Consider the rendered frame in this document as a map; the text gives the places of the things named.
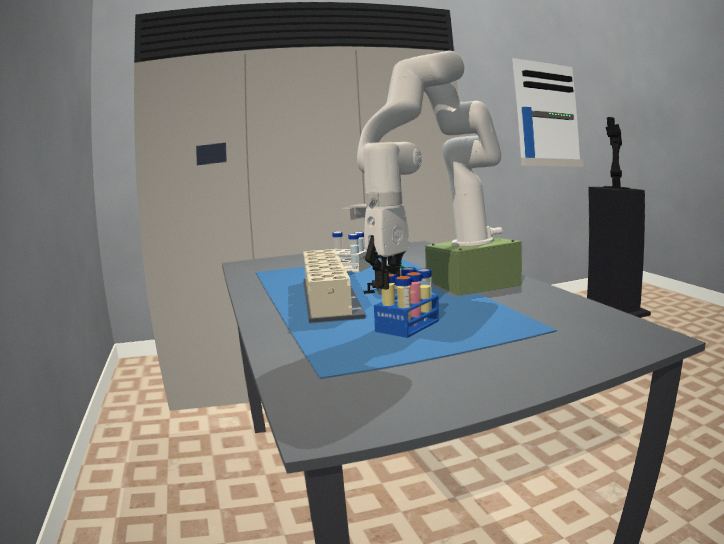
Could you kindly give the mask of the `beige tube rack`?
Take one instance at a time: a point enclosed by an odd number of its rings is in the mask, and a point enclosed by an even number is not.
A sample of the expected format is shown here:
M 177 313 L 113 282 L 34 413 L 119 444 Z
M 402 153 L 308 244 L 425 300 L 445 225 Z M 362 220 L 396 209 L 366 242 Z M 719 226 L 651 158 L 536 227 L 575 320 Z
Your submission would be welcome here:
M 345 271 L 346 272 L 361 272 L 367 268 L 369 268 L 370 263 L 365 261 L 366 256 L 366 250 L 360 251 L 357 254 L 350 254 L 350 249 L 343 249 L 342 251 L 336 251 L 337 255 L 355 255 L 358 256 L 358 263 L 351 263 L 351 258 L 343 258 L 341 260 Z M 358 266 L 357 269 L 354 269 L 352 266 Z

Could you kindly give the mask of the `blue tube rack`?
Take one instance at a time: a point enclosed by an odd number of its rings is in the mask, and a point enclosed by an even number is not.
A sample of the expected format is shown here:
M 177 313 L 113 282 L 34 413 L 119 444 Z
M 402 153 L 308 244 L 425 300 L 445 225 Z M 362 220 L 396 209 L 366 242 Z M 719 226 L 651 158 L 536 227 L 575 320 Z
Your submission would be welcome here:
M 408 322 L 409 311 L 430 301 L 431 311 L 421 312 L 421 316 L 411 317 L 411 321 Z M 409 308 L 398 308 L 397 301 L 392 306 L 384 306 L 382 302 L 374 305 L 375 332 L 408 338 L 439 321 L 439 300 L 436 295 L 431 295 L 429 299 L 421 299 L 420 303 L 411 304 Z M 426 318 L 428 319 L 423 321 Z M 416 323 L 417 326 L 414 326 Z

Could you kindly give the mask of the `blue bench mat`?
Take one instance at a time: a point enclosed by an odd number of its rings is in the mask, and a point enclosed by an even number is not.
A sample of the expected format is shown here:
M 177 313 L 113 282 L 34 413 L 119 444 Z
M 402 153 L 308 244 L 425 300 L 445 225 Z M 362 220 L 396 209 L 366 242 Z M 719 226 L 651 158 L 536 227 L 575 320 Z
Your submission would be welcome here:
M 304 267 L 256 272 L 273 304 L 320 379 L 476 351 L 557 330 L 481 294 L 439 296 L 439 321 L 406 338 L 375 332 L 374 305 L 382 294 L 367 283 L 372 265 L 347 272 L 364 319 L 309 323 Z

